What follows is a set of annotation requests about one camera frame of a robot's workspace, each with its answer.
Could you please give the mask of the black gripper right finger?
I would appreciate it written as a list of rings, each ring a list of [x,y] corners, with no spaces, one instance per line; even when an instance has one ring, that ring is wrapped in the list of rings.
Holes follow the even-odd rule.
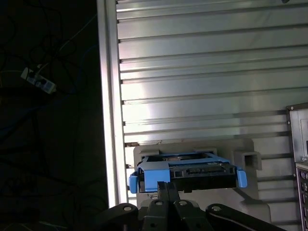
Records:
[[[181,200],[174,183],[168,183],[169,200],[185,231],[281,231],[282,229],[222,204],[211,204],[205,211]]]

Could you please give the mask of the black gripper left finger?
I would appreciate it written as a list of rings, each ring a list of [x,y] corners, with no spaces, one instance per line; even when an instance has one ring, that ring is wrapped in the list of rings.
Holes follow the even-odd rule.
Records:
[[[138,209],[129,203],[118,204],[97,214],[92,220],[94,231],[166,231],[171,182],[159,181],[158,198]]]

